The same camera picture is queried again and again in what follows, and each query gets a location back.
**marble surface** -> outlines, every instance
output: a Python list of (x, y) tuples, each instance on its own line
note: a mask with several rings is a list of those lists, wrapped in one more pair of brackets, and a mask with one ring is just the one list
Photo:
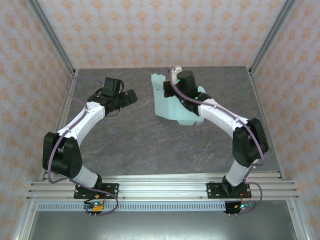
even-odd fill
[[(190, 67), (195, 81), (218, 103), (248, 119), (262, 119), (247, 69)], [(182, 126), (155, 115), (151, 74), (167, 68), (81, 69), (79, 76), (124, 81), (124, 90), (135, 90), (138, 101), (114, 117), (105, 117), (89, 132), (80, 150), (83, 164), (100, 175), (186, 174), (227, 172), (234, 159), (232, 139), (213, 123)], [(101, 85), (79, 79), (73, 95), (84, 101)], [(68, 121), (82, 106), (71, 102)], [(279, 170), (273, 149), (258, 171)]]

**wall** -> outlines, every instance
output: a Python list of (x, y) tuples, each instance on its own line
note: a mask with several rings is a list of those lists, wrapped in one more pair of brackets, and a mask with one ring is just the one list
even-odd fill
[(26, 0), (0, 2), (0, 232), (12, 239), (69, 74)]
[(285, 0), (39, 0), (75, 68), (250, 66)]
[(285, 176), (297, 180), (315, 236), (320, 236), (319, 69), (319, 3), (298, 0), (254, 79)]

